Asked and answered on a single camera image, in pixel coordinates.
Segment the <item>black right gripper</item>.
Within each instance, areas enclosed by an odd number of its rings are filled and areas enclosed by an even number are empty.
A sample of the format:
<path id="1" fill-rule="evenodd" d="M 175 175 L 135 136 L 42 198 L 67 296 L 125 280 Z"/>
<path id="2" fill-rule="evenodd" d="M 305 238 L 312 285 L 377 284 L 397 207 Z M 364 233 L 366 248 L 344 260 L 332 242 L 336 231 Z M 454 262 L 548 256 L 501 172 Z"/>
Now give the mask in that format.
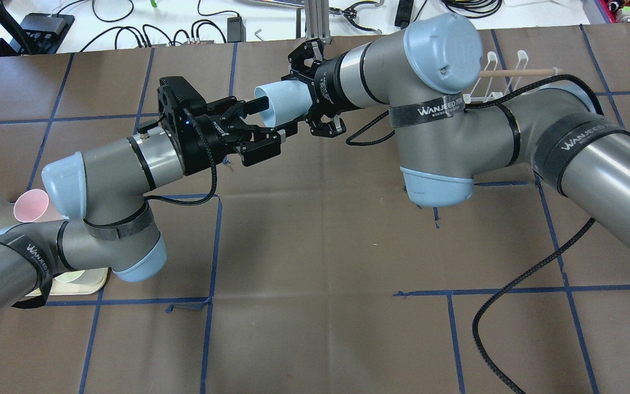
<path id="1" fill-rule="evenodd" d="M 326 60 L 325 44 L 320 39 L 300 43 L 289 55 L 288 80 L 305 83 L 312 103 L 296 121 L 305 121 L 314 136 L 337 137 L 347 131 L 339 115 L 348 110 L 348 99 L 343 93 L 341 71 L 346 52 Z"/>

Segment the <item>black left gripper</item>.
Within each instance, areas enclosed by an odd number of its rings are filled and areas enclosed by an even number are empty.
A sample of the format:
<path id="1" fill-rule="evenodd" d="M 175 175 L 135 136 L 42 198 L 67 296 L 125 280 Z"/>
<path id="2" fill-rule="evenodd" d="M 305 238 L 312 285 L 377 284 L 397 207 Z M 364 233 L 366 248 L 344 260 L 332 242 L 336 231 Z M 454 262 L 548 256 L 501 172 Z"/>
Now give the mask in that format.
<path id="1" fill-rule="evenodd" d="M 240 155 L 245 167 L 272 159 L 298 131 L 272 131 L 245 122 L 248 115 L 270 108 L 267 97 L 245 101 L 229 96 L 207 102 L 184 77 L 160 78 L 157 91 L 161 125 L 178 149 L 185 176 L 209 168 L 210 162 L 220 164 L 229 154 Z"/>

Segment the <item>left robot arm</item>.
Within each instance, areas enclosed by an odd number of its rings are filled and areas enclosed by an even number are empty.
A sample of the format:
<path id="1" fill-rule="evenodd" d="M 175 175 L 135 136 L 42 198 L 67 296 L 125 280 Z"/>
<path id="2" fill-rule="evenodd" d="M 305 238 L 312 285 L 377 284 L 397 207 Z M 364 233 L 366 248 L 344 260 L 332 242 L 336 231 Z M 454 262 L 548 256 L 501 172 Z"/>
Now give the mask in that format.
<path id="1" fill-rule="evenodd" d="M 167 247 L 155 222 L 152 190 L 212 172 L 226 155 L 250 166 L 279 155 L 300 115 L 277 119 L 267 95 L 207 102 L 183 77 L 160 78 L 160 116 L 137 133 L 47 165 L 42 180 L 61 219 L 0 229 L 0 312 L 45 305 L 55 277 L 110 268 L 126 282 L 157 274 Z"/>

